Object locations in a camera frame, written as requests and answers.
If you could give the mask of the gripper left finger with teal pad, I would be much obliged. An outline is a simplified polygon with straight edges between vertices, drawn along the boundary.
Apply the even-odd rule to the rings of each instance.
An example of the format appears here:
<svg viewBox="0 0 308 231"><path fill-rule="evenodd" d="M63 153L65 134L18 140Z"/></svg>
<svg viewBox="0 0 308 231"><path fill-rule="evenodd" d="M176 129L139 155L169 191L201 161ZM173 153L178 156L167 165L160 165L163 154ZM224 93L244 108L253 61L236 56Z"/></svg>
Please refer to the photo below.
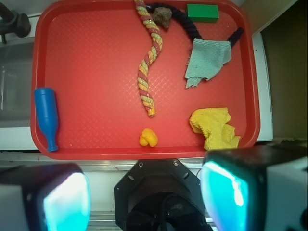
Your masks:
<svg viewBox="0 0 308 231"><path fill-rule="evenodd" d="M85 231L90 184L74 163L1 167L2 231Z"/></svg>

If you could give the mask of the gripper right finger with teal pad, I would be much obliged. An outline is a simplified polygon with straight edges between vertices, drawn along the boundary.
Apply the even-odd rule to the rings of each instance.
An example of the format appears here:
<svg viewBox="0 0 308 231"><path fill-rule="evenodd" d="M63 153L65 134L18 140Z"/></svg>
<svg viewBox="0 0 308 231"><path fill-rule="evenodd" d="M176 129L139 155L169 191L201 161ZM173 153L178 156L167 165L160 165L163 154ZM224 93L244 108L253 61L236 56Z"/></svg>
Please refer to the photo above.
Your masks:
<svg viewBox="0 0 308 231"><path fill-rule="evenodd" d="M210 151L200 175L205 208L220 231L305 231L308 151L261 145Z"/></svg>

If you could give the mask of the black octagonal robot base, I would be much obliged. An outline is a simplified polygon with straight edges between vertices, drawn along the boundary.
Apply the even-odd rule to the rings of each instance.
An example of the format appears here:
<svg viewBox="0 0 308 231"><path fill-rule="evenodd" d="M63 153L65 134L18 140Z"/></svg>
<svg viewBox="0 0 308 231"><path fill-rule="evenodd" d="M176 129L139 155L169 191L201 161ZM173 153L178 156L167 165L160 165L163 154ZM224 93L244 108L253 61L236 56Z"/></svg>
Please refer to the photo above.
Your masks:
<svg viewBox="0 0 308 231"><path fill-rule="evenodd" d="M200 180L179 160L139 160L114 187L123 231L211 231Z"/></svg>

